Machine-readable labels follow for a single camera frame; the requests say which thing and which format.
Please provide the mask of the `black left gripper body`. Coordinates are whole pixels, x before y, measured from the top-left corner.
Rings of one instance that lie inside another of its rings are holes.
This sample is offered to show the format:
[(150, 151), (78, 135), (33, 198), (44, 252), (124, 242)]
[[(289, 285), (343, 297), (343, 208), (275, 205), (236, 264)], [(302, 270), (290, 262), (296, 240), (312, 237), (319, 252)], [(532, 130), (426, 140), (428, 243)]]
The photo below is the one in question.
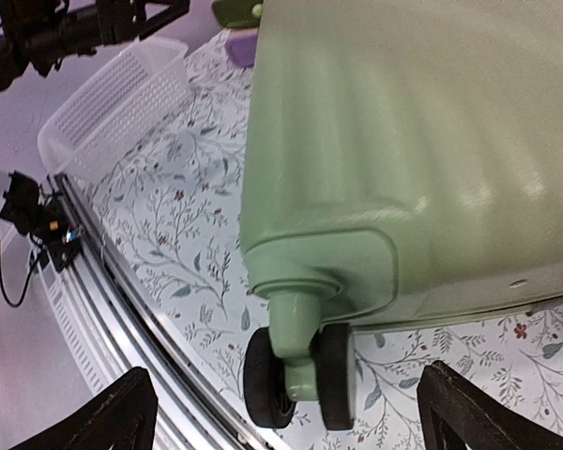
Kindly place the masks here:
[(0, 93), (32, 66), (42, 77), (71, 55), (147, 38), (190, 11), (190, 2), (102, 0), (77, 9), (69, 1), (0, 1)]

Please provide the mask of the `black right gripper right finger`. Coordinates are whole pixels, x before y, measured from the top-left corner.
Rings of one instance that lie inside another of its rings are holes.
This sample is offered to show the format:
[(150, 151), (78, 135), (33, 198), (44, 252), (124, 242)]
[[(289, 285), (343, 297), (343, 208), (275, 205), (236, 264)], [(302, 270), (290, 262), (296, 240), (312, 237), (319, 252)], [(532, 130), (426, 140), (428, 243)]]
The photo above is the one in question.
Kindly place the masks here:
[(427, 449), (563, 449), (563, 437), (506, 408), (442, 361), (423, 369), (418, 411)]

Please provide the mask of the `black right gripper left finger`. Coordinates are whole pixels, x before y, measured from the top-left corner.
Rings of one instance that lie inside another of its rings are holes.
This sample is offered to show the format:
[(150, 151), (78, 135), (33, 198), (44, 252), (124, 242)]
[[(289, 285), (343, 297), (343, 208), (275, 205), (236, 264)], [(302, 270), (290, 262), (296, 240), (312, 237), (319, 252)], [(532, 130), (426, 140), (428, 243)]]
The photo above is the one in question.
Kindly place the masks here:
[(133, 367), (79, 410), (15, 447), (150, 450), (158, 405), (148, 370)]

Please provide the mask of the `white perforated plastic basket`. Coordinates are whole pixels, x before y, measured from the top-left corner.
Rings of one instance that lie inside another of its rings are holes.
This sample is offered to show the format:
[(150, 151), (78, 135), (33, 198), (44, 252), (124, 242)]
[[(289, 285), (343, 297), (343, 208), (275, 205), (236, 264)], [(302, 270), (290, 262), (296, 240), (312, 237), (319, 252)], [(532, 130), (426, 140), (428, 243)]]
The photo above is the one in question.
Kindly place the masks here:
[(47, 172), (97, 183), (114, 169), (187, 94), (188, 49), (176, 39), (149, 37), (98, 70), (38, 133)]

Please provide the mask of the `green hard-shell suitcase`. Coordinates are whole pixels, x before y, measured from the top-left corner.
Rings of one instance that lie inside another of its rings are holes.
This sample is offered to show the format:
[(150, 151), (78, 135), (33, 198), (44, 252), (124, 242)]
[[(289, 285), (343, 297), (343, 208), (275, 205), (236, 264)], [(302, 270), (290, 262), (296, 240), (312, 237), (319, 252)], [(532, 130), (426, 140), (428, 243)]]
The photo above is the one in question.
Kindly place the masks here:
[(267, 1), (240, 249), (245, 405), (355, 420), (356, 331), (563, 298), (563, 1)]

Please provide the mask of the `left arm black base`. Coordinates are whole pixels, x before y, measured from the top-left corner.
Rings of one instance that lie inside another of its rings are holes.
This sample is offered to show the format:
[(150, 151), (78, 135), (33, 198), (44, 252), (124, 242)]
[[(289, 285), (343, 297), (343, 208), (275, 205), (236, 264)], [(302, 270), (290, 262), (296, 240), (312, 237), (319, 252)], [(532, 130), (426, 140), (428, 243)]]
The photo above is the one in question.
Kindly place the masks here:
[(17, 232), (46, 249), (57, 273), (67, 269), (82, 250), (82, 232), (67, 217), (60, 192), (40, 198), (40, 186), (20, 172), (7, 177), (0, 219), (10, 222)]

